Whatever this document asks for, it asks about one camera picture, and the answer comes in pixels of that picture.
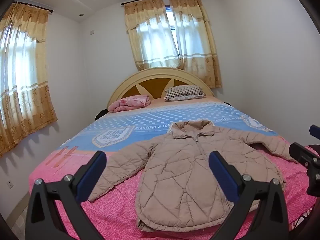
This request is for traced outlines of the beige quilted puffer jacket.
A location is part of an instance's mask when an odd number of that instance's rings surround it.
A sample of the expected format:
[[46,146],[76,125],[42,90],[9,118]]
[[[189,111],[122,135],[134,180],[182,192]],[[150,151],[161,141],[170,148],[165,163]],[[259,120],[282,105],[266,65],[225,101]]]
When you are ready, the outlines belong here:
[[208,120],[174,123],[169,133],[112,154],[89,201],[141,173],[135,201],[139,230],[189,232],[221,224],[232,206],[209,168],[211,152],[219,152],[240,174],[265,182],[276,178],[285,185],[280,169],[254,144],[291,161],[289,144],[276,136],[218,127]]

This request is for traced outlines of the blue pink printed bedspread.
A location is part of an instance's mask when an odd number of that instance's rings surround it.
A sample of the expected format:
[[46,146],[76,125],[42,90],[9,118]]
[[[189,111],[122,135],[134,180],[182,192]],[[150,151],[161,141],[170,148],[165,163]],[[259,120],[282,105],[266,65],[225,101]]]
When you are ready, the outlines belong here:
[[[166,102],[156,99],[145,108],[108,113],[64,142],[31,173],[29,184],[42,178],[59,181],[74,174],[97,151],[111,155],[132,143],[169,133],[179,121],[209,120],[214,125],[274,135],[257,120],[209,96],[203,99]],[[210,227],[191,232],[144,232],[137,227],[135,197],[140,180],[136,174],[95,202],[82,208],[104,239],[209,239],[216,231]]]

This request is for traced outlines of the black item beside bed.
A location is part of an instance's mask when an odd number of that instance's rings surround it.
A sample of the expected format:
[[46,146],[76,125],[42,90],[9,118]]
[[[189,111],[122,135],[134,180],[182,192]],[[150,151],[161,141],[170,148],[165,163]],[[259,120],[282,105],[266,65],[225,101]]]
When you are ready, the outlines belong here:
[[103,109],[101,110],[96,116],[95,116],[95,121],[100,119],[101,117],[105,116],[108,113],[108,109]]

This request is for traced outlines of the yellow side window curtain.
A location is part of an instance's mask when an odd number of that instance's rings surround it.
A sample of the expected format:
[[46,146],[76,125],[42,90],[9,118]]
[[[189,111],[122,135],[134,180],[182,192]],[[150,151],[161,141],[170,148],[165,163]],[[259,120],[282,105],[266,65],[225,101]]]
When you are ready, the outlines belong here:
[[57,121],[47,69],[48,11],[12,3],[1,19],[1,154]]

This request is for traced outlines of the pink floral folded blanket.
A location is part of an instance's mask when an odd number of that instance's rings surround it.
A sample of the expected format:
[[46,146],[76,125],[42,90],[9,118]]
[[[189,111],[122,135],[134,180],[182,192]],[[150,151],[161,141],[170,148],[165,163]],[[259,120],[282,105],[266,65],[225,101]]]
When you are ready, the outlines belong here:
[[113,102],[109,105],[108,111],[112,113],[130,111],[147,107],[150,103],[148,95],[134,95]]

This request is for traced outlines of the striped grey pillow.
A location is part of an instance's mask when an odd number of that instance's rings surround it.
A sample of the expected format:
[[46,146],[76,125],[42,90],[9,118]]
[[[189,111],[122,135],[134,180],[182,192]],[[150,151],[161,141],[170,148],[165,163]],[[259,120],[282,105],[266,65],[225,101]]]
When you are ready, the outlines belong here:
[[176,87],[170,87],[165,91],[165,101],[183,101],[190,99],[201,99],[206,94],[203,89],[196,85],[180,85]]

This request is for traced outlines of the cream wooden arched headboard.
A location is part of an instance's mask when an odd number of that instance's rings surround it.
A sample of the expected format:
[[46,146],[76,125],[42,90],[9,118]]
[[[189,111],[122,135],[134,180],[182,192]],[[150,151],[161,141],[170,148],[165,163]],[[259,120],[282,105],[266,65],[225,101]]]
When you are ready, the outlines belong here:
[[176,68],[150,68],[137,72],[125,81],[111,95],[107,105],[133,95],[148,95],[150,99],[163,98],[166,90],[180,85],[197,85],[206,95],[214,96],[213,91],[198,77]]

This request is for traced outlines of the yellow back window curtain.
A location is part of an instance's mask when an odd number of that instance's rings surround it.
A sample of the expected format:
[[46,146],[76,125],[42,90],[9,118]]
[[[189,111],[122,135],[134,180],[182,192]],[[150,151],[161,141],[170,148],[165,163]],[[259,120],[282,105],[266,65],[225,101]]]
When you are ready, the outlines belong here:
[[124,5],[126,32],[139,71],[184,70],[222,87],[210,20],[201,0],[143,0]]

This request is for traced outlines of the black side curtain rod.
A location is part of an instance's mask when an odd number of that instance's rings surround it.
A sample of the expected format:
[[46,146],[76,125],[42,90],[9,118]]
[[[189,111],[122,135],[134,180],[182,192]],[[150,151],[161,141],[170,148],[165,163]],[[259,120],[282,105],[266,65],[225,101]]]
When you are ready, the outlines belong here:
[[39,9],[42,9],[42,10],[46,10],[46,11],[48,11],[48,12],[51,13],[51,14],[54,12],[53,9],[44,8],[44,7],[41,7],[41,6],[39,6],[39,5],[34,5],[34,4],[30,4],[30,3],[25,3],[25,2],[18,2],[18,1],[14,1],[14,3],[17,3],[17,4],[25,4],[25,5],[28,5],[28,6],[31,6],[31,7],[39,8]]

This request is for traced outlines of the white wall socket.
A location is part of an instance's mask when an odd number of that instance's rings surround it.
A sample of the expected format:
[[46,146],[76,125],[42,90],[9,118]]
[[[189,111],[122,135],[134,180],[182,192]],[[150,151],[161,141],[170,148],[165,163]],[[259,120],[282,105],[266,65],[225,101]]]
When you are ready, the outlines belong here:
[[14,185],[11,181],[7,182],[7,186],[9,187],[9,189],[12,189],[14,187]]

